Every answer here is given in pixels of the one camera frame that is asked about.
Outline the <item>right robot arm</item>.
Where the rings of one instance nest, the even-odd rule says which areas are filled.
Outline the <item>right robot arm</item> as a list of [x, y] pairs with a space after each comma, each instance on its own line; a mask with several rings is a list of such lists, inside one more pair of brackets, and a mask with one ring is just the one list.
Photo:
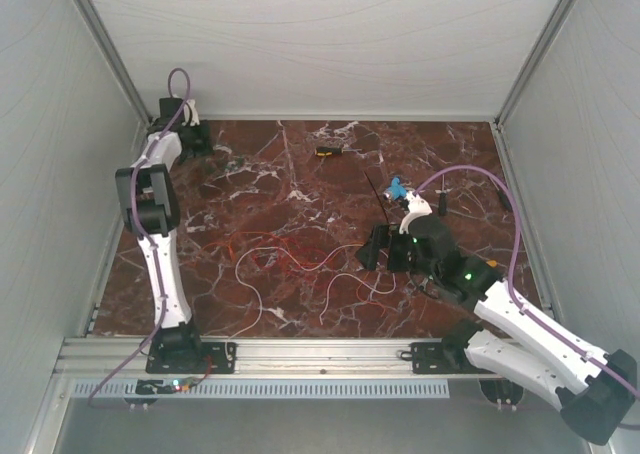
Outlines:
[[603, 446], [639, 396], [638, 365], [626, 351], [609, 353], [573, 334], [521, 296], [477, 256], [461, 253], [438, 217], [409, 214], [401, 224], [376, 225], [356, 253], [372, 271], [382, 253], [390, 272], [420, 274], [441, 299], [458, 305], [516, 340], [510, 345], [465, 319], [442, 340], [453, 371], [491, 371], [545, 400], [587, 442]]

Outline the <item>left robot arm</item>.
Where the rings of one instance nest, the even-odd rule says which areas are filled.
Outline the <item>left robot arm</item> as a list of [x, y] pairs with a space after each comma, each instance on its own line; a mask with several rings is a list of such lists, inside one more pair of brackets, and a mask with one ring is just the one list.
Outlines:
[[170, 170], [190, 156], [211, 152], [196, 101], [170, 95], [147, 133], [138, 159], [116, 171], [125, 228], [134, 234], [147, 265], [154, 303], [149, 373], [200, 373], [211, 365], [186, 300], [177, 256], [181, 211]]

